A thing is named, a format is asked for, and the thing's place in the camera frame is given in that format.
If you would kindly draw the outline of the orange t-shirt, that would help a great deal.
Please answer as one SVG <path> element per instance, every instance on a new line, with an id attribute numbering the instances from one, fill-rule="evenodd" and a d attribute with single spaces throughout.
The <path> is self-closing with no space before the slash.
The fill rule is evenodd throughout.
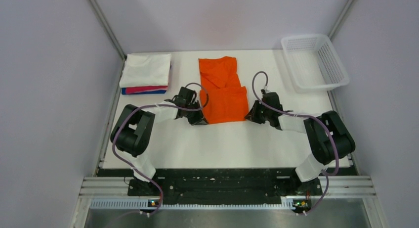
<path id="1" fill-rule="evenodd" d="M 200 58 L 200 99 L 208 104 L 203 115 L 209 124 L 240 122 L 249 112 L 247 89 L 237 74 L 237 59 L 225 56 L 219 59 Z"/>

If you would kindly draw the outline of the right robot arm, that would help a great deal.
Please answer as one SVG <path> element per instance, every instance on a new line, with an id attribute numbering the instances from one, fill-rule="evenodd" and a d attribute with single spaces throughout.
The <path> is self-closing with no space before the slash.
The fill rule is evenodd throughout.
<path id="1" fill-rule="evenodd" d="M 257 124 L 269 123 L 280 131 L 294 131 L 307 136 L 310 153 L 284 181 L 283 194 L 304 194 L 331 162 L 355 150 L 355 142 L 337 112 L 331 110 L 319 116 L 283 110 L 275 92 L 263 92 L 245 119 Z"/>

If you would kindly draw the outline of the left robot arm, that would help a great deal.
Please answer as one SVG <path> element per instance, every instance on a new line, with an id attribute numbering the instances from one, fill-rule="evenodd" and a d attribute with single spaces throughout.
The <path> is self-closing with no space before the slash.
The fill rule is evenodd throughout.
<path id="1" fill-rule="evenodd" d="M 209 103 L 209 93 L 202 87 L 205 101 L 200 103 L 197 92 L 181 87 L 179 93 L 160 103 L 137 107 L 127 104 L 110 135 L 112 153 L 133 170 L 134 178 L 140 182 L 140 189 L 147 195 L 159 192 L 163 197 L 163 189 L 153 178 L 155 167 L 147 156 L 147 147 L 153 126 L 168 120 L 186 118 L 190 125 L 207 125 L 208 121 L 203 109 Z"/>

